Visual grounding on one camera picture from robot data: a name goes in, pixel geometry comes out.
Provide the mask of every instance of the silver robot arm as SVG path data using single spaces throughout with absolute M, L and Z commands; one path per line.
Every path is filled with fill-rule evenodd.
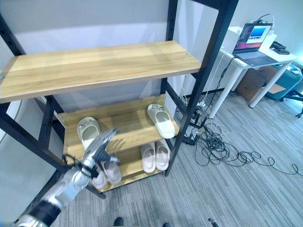
M 64 208 L 71 203 L 76 195 L 84 189 L 91 178 L 91 170 L 96 162 L 119 160 L 106 153 L 106 146 L 117 134 L 116 129 L 107 130 L 98 135 L 86 149 L 78 166 L 68 170 L 41 199 L 41 201 L 26 215 L 23 215 L 16 227 L 48 227 Z

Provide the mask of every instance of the black cable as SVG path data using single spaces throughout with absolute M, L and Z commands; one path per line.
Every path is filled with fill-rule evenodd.
M 86 174 L 85 172 L 83 172 L 82 171 L 82 164 L 81 164 L 81 162 L 75 157 L 75 156 L 72 156 L 72 155 L 69 155 L 69 154 L 63 154 L 63 161 L 66 163 L 66 165 L 68 165 L 67 164 L 67 160 L 66 160 L 66 157 L 70 157 L 72 160 L 73 160 L 73 164 L 75 165 L 75 166 L 77 166 L 78 168 L 79 168 L 79 170 L 84 174 L 84 175 L 86 175 L 86 176 L 88 176 L 88 177 L 91 177 L 90 175 L 88 175 L 88 174 Z
M 202 128 L 204 129 L 205 133 L 203 133 L 199 141 L 201 141 L 201 145 L 203 146 L 200 154 L 206 158 L 206 162 L 204 164 L 201 164 L 197 160 L 197 155 L 199 154 L 197 148 L 198 144 L 196 144 L 196 149 L 194 153 L 195 161 L 199 166 L 207 166 L 209 163 L 212 163 L 214 165 L 218 165 L 221 162 L 233 166 L 233 167 L 241 167 L 244 166 L 245 164 L 250 164 L 250 163 L 257 163 L 261 166 L 269 166 L 274 168 L 275 170 L 287 174 L 287 175 L 300 175 L 303 176 L 303 174 L 299 173 L 299 168 L 296 164 L 292 163 L 292 168 L 294 170 L 293 173 L 287 173 L 284 172 L 278 168 L 276 168 L 275 165 L 275 160 L 273 157 L 268 157 L 267 161 L 268 163 L 261 163 L 258 161 L 258 159 L 261 160 L 261 155 L 260 153 L 256 151 L 252 152 L 247 152 L 247 151 L 239 151 L 234 145 L 223 142 L 223 139 L 220 135 L 220 133 L 213 132 L 211 128 L 208 127 L 211 123 L 208 123 L 204 125 Z
M 220 79 L 219 79 L 219 82 L 218 82 L 217 87 L 216 87 L 216 90 L 219 88 L 219 86 L 220 86 L 220 84 L 221 84 L 221 80 L 223 79 L 223 77 L 224 77 L 226 71 L 228 70 L 229 66 L 231 65 L 232 60 L 234 60 L 235 58 L 237 58 L 237 57 L 236 57 L 236 56 L 233 56 L 232 59 L 231 59 L 231 60 L 229 61 L 229 63 L 227 64 L 226 68 L 222 71 L 221 76 L 220 76 Z M 216 93 L 217 93 L 217 91 L 214 92 L 213 97 L 211 98 L 211 100 L 210 100 L 210 102 L 209 102 L 209 105 L 208 105 L 208 107 L 206 108 L 205 112 L 208 110 L 208 108 L 210 107 L 210 105 L 213 104 L 213 99 L 214 99 L 214 96 L 216 95 Z

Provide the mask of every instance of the cardboard box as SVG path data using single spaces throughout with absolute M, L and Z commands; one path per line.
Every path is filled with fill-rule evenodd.
M 239 92 L 247 101 L 253 101 L 262 91 L 266 84 L 272 79 L 277 69 L 272 66 L 265 66 L 259 70 L 249 69 L 245 73 L 236 91 Z M 286 88 L 274 84 L 268 92 L 274 94 Z
M 255 69 L 248 69 L 236 88 L 247 101 L 252 101 L 266 83 L 266 76 Z

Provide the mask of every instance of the floor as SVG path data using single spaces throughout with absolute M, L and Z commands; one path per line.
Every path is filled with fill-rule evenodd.
M 231 93 L 215 123 L 228 128 L 223 139 L 239 150 L 258 151 L 264 163 L 274 157 L 276 167 L 286 172 L 296 163 L 303 173 L 303 118 L 295 117 L 301 109 L 300 102 L 268 98 L 250 109 L 241 96 Z M 182 144 L 168 177 L 158 174 L 111 190 L 105 200 L 83 190 L 52 226 L 110 227 L 119 216 L 127 226 L 144 227 L 167 221 L 175 227 L 210 227 L 208 218 L 221 227 L 302 226 L 303 176 L 256 163 L 200 167 L 194 150 Z

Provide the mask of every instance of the slipper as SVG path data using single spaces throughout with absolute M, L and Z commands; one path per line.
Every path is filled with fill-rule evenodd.
M 156 142 L 156 148 L 156 167 L 164 171 L 169 167 L 170 149 L 164 139 Z
M 101 162 L 101 165 L 111 184 L 117 184 L 122 180 L 120 169 L 115 162 Z
M 141 146 L 142 168 L 147 173 L 156 169 L 155 143 L 147 143 Z
M 91 180 L 91 184 L 95 188 L 101 189 L 107 184 L 107 178 L 99 165 L 97 165 L 97 169 L 98 169 L 99 175 L 98 175 L 98 177 L 94 177 Z
M 98 122 L 92 117 L 85 117 L 79 121 L 77 134 L 86 149 L 91 142 L 101 133 Z
M 163 106 L 150 104 L 147 107 L 147 114 L 163 138 L 170 139 L 175 136 L 175 127 L 169 117 L 168 111 Z

